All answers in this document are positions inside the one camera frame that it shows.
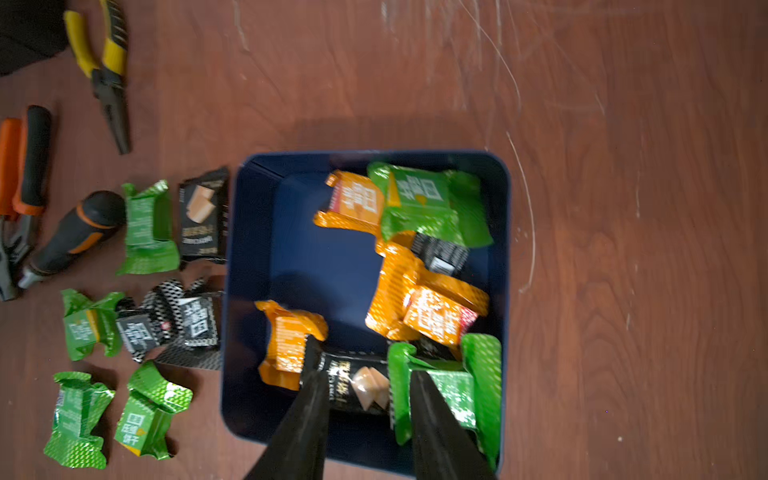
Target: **wooden table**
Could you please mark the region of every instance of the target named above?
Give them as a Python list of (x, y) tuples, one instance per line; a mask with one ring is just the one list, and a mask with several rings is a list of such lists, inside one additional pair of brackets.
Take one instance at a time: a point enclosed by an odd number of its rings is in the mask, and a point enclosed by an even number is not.
[[(74, 7), (102, 25), (97, 2)], [(265, 151), (477, 148), (513, 179), (501, 478), (768, 477), (765, 6), (757, 0), (123, 2), (134, 149), (119, 157), (72, 53), (0, 79), (0, 114), (55, 115), (46, 241), (97, 189), (176, 185)], [(59, 291), (141, 298), (122, 237), (0, 306), (7, 478), (241, 478), (263, 447), (218, 412), (219, 373), (172, 460), (112, 440), (123, 351), (68, 361)], [(117, 387), (105, 472), (43, 456), (55, 372)], [(328, 462), (327, 478), (385, 478)]]

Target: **blue plastic bin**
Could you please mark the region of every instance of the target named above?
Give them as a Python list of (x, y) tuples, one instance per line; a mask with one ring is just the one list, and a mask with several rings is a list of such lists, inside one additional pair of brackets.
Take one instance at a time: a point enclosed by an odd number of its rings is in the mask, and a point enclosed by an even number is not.
[[(316, 227), (313, 216), (331, 197), (328, 173), (365, 174), (374, 160), (426, 170), (463, 170), (482, 180), (494, 244), (471, 250), (461, 279), (491, 297), (490, 313), (473, 332), (502, 341), (506, 377), (508, 239), (511, 187), (505, 165), (481, 151), (350, 151), (259, 154), (237, 175), (223, 318), (221, 415), (242, 439), (268, 443), (295, 392), (261, 381), (270, 324), (254, 300), (276, 300), (326, 318), (327, 344), (386, 352), (386, 341), (365, 325), (382, 257), (367, 233)], [(502, 389), (506, 397), (506, 385)], [(502, 456), (504, 439), (502, 435)], [(327, 458), (413, 475), (412, 446), (400, 447), (384, 416), (331, 412)]]

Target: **pliers handle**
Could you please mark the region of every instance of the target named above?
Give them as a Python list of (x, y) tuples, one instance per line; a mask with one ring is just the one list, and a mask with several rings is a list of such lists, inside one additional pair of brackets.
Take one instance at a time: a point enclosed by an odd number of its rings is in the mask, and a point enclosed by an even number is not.
[[(104, 12), (104, 25), (108, 33), (104, 40), (101, 63), (104, 68), (118, 77), (122, 77), (125, 74), (125, 59), (128, 49), (125, 19), (120, 6), (114, 0), (99, 0), (99, 2), (101, 3), (101, 10)], [(67, 26), (69, 45), (72, 46), (74, 57), (85, 76), (91, 78), (93, 70), (100, 70), (101, 66), (96, 63), (91, 49), (88, 47), (85, 19), (79, 13), (67, 10), (64, 12), (64, 23)]]
[(123, 76), (127, 57), (127, 32), (125, 19), (115, 0), (99, 0), (104, 12), (107, 38), (101, 65), (96, 63), (88, 47), (88, 34), (82, 15), (72, 10), (64, 12), (69, 44), (85, 76), (91, 79), (94, 96), (101, 102), (101, 109), (107, 119), (120, 154), (131, 151), (128, 138), (128, 115), (125, 107)]

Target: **screwdriver handle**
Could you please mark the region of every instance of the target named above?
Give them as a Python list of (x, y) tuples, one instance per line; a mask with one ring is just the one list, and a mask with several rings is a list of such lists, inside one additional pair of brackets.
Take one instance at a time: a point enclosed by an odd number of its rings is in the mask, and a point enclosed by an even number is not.
[(18, 144), (22, 121), (6, 118), (0, 127), (0, 215), (13, 217), (13, 195), (18, 183)]
[(23, 215), (37, 217), (45, 210), (43, 183), (48, 175), (48, 151), (51, 143), (51, 112), (32, 105), (22, 128), (18, 150), (20, 175), (13, 208)]
[(123, 225), (123, 197), (107, 190), (88, 195), (61, 219), (51, 241), (32, 257), (19, 286), (28, 288), (29, 273), (46, 277), (61, 272), (83, 253), (112, 237)]

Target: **screwdriver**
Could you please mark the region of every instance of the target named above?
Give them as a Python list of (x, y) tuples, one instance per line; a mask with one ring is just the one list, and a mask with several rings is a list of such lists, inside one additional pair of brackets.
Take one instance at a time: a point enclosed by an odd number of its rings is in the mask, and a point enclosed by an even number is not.
[(38, 105), (27, 108), (18, 156), (18, 186), (13, 209), (22, 217), (9, 242), (11, 263), (18, 266), (37, 243), (38, 220), (45, 210), (43, 187), (48, 176), (48, 149), (51, 143), (51, 112)]
[(65, 270), (86, 251), (112, 237), (125, 225), (123, 197), (108, 190), (88, 195), (58, 224), (48, 245), (40, 249), (24, 267), (19, 288)]

